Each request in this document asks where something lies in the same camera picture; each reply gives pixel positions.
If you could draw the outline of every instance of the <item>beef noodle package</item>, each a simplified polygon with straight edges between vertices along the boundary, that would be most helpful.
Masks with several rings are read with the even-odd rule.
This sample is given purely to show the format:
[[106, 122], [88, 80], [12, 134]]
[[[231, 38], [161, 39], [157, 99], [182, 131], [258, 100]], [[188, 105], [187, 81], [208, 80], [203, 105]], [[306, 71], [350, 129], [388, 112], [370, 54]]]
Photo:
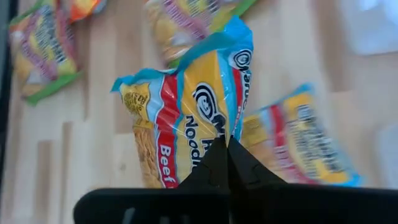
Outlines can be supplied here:
[[291, 95], [245, 116], [242, 145], [290, 183], [358, 186], [360, 177], [317, 117], [314, 89]]
[[118, 78], [113, 91], [135, 120], [147, 187], [175, 188], [214, 138], [239, 140], [251, 72], [252, 33], [237, 17], [192, 47], [176, 69], [143, 69]]

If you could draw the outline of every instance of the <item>logo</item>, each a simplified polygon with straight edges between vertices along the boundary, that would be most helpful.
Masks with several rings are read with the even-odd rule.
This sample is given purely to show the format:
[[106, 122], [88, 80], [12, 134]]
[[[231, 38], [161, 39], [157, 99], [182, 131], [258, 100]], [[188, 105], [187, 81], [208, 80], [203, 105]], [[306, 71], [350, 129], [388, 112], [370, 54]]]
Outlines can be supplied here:
[[253, 52], [249, 49], [240, 50], [238, 53], [231, 55], [229, 64], [240, 71], [247, 71], [249, 70], [252, 55]]
[[192, 96], [197, 102], [197, 109], [202, 119], [214, 125], [218, 137], [225, 135], [226, 119], [218, 111], [216, 95], [211, 86], [207, 83], [199, 83]]

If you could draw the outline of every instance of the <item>wooden surface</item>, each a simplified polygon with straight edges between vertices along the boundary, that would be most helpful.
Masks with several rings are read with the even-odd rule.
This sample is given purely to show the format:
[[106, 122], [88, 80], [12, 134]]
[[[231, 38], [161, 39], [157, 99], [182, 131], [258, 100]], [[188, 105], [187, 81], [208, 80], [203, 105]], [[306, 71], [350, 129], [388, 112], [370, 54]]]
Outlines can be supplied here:
[[[397, 120], [398, 55], [353, 55], [331, 0], [258, 0], [243, 18], [255, 46], [248, 112], [313, 82], [325, 126], [365, 184], [382, 186], [374, 143]], [[142, 187], [131, 119], [109, 93], [118, 76], [162, 68], [142, 3], [110, 0], [74, 28], [81, 79], [35, 108], [13, 81], [1, 223], [72, 223], [89, 190]]]

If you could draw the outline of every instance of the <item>plastic wrapper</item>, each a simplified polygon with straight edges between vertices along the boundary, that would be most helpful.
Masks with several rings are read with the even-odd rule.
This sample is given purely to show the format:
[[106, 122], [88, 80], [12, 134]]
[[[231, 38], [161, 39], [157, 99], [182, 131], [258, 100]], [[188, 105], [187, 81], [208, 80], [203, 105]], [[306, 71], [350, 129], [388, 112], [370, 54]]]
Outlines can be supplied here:
[[255, 1], [147, 0], [144, 7], [166, 64], [175, 68], [190, 47], [222, 30], [231, 16], [240, 16]]
[[358, 173], [323, 129], [313, 97], [311, 84], [304, 84], [246, 116], [243, 146], [287, 182], [358, 186]]
[[215, 137], [239, 140], [251, 72], [252, 33], [237, 17], [192, 47], [176, 69], [143, 69], [113, 91], [133, 114], [147, 187], [174, 188]]
[[64, 6], [71, 22], [99, 13], [106, 5], [106, 0], [65, 0]]
[[59, 1], [39, 0], [10, 27], [11, 54], [22, 97], [35, 105], [78, 76], [73, 35]]

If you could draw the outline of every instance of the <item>instant noodle package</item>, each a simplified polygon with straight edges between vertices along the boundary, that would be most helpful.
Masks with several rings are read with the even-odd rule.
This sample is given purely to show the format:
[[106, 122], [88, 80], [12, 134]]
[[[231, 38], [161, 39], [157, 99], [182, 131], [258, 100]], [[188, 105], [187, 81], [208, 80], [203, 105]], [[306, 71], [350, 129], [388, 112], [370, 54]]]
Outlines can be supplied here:
[[244, 118], [242, 145], [291, 183], [358, 186], [360, 176], [317, 117], [307, 83]]
[[222, 30], [256, 0], [145, 0], [145, 10], [169, 67], [198, 41]]
[[144, 183], [175, 188], [215, 137], [240, 139], [251, 72], [252, 33], [237, 17], [192, 47], [171, 70], [118, 78], [113, 91], [134, 117]]
[[78, 76], [73, 34], [58, 0], [39, 0], [10, 27], [12, 61], [22, 97], [32, 105]]

